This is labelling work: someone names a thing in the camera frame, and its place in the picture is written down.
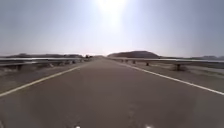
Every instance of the highway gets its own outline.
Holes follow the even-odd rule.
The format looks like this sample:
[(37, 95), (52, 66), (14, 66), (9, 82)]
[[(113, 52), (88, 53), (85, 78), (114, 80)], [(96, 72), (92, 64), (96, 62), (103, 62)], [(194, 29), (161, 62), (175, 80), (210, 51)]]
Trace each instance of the highway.
[(99, 59), (1, 95), (0, 128), (223, 128), (223, 109), (222, 93)]

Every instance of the metal guardrail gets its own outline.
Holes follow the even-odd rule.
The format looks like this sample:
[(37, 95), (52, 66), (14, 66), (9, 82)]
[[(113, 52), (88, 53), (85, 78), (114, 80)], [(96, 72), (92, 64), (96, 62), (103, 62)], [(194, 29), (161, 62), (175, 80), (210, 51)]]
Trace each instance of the metal guardrail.
[(0, 67), (23, 66), (32, 64), (48, 63), (76, 63), (86, 60), (85, 58), (0, 58)]
[(121, 62), (132, 61), (133, 64), (135, 64), (136, 62), (145, 62), (146, 66), (149, 66), (149, 63), (151, 63), (151, 62), (174, 64), (176, 66), (176, 70), (181, 70), (181, 67), (183, 65), (224, 69), (224, 61), (213, 61), (213, 60), (144, 59), (144, 58), (122, 58), (122, 57), (109, 57), (109, 59), (117, 60), (117, 61), (121, 61)]

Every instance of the distant hill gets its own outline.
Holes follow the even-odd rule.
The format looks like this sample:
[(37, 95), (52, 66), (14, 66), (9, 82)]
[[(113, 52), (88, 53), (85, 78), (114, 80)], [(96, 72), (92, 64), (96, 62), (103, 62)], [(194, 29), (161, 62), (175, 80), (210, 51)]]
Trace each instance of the distant hill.
[(160, 58), (158, 55), (148, 51), (120, 52), (108, 55), (108, 57), (127, 57), (127, 58)]
[(4, 56), (4, 58), (82, 58), (82, 55), (78, 54), (25, 54), (21, 53), (18, 55), (10, 55), (10, 56)]

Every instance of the white lane line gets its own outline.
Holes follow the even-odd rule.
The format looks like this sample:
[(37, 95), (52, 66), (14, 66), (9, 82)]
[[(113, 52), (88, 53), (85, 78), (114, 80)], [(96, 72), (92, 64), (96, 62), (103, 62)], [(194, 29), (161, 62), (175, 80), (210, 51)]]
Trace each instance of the white lane line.
[(130, 65), (127, 65), (127, 64), (122, 64), (122, 63), (117, 63), (117, 64), (129, 67), (129, 68), (133, 68), (133, 69), (136, 69), (136, 70), (139, 70), (139, 71), (142, 71), (142, 72), (150, 73), (150, 74), (162, 77), (162, 78), (166, 78), (166, 79), (169, 79), (169, 80), (180, 82), (180, 83), (183, 83), (183, 84), (186, 84), (186, 85), (189, 85), (189, 86), (193, 86), (193, 87), (196, 87), (196, 88), (200, 88), (200, 89), (203, 89), (203, 90), (206, 90), (206, 91), (213, 92), (213, 93), (216, 93), (216, 94), (224, 96), (223, 92), (216, 91), (216, 90), (213, 90), (213, 89), (210, 89), (210, 88), (206, 88), (206, 87), (202, 87), (202, 86), (197, 85), (197, 84), (193, 84), (193, 83), (186, 82), (186, 81), (183, 81), (183, 80), (179, 80), (179, 79), (176, 79), (176, 78), (173, 78), (173, 77), (165, 76), (165, 75), (162, 75), (162, 74), (159, 74), (159, 73), (151, 72), (151, 71), (148, 71), (148, 70), (145, 70), (145, 69), (133, 67), (133, 66), (130, 66)]
[(56, 73), (56, 74), (53, 74), (53, 75), (50, 75), (50, 76), (41, 78), (41, 79), (36, 80), (36, 81), (33, 81), (33, 82), (31, 82), (31, 83), (22, 85), (22, 86), (20, 86), (20, 87), (11, 89), (11, 90), (6, 91), (6, 92), (3, 92), (3, 93), (0, 94), (0, 98), (2, 98), (2, 97), (4, 97), (4, 96), (7, 96), (7, 95), (9, 95), (9, 94), (12, 94), (12, 93), (14, 93), (14, 92), (20, 91), (20, 90), (22, 90), (22, 89), (25, 89), (25, 88), (27, 88), (27, 87), (29, 87), (29, 86), (34, 85), (34, 84), (43, 82), (43, 81), (45, 81), (45, 80), (48, 80), (48, 79), (51, 79), (51, 78), (54, 78), (54, 77), (63, 75), (63, 74), (65, 74), (65, 73), (71, 72), (71, 71), (76, 70), (76, 69), (80, 69), (80, 68), (82, 68), (82, 67), (84, 67), (84, 66), (86, 66), (86, 65), (87, 65), (87, 64), (85, 64), (85, 65), (81, 65), (81, 66), (78, 66), (78, 67), (74, 67), (74, 68), (72, 68), (72, 69), (69, 69), (69, 70), (66, 70), (66, 71), (62, 71), (62, 72), (59, 72), (59, 73)]

